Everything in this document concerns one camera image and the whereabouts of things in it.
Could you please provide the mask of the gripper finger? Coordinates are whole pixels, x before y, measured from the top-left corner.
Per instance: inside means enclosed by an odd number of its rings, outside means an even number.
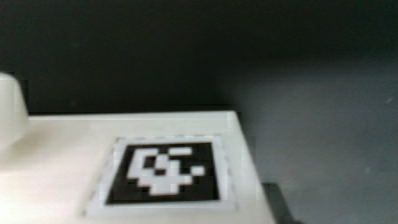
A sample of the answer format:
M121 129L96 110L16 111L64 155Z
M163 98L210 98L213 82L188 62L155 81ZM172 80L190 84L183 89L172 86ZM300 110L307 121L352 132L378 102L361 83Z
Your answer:
M275 223L304 224L293 217L279 185L275 183L263 183L263 192L268 198Z

